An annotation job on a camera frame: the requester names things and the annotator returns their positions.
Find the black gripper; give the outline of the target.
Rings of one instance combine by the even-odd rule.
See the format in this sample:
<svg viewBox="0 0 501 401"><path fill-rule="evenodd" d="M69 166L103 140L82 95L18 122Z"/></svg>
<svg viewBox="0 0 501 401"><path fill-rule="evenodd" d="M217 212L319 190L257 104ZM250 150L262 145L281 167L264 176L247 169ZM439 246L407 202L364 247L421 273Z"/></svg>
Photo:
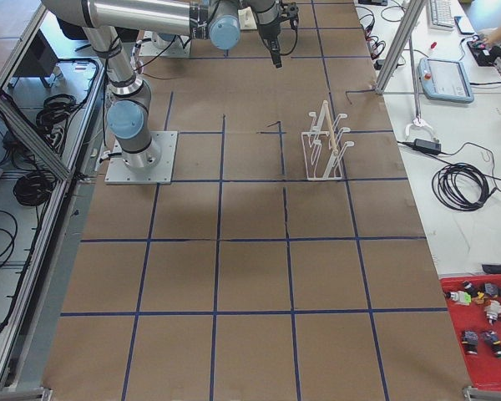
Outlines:
<svg viewBox="0 0 501 401"><path fill-rule="evenodd" d="M297 5L285 2L257 2L256 26L260 37L265 41L271 52L274 66L282 67L281 47L278 37L281 34L281 24L290 23L291 29L297 32Z"/></svg>

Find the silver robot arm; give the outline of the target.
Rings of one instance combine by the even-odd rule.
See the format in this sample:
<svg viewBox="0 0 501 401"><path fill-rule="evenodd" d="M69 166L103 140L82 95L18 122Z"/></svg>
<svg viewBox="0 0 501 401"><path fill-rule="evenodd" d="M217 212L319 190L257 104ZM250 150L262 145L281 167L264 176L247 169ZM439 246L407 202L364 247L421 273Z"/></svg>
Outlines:
<svg viewBox="0 0 501 401"><path fill-rule="evenodd" d="M56 17L80 26L94 52L105 61L114 103L107 125L121 147L124 164L131 169L156 165L163 154L148 128L151 91L122 49L118 28L208 39L221 50L240 40L239 11L252 11L261 41L273 64L281 67L284 52L281 24L298 29L298 7L282 1L46 1Z"/></svg>

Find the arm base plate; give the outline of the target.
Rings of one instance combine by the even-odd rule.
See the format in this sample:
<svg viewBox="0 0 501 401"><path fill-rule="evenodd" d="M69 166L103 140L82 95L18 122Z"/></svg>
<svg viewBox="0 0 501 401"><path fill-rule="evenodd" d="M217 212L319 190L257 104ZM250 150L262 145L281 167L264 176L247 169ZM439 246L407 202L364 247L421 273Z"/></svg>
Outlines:
<svg viewBox="0 0 501 401"><path fill-rule="evenodd" d="M177 131L151 131L149 148L138 154L122 151L115 140L113 152L120 155L109 160L105 183L109 185L169 185L172 181Z"/></svg>

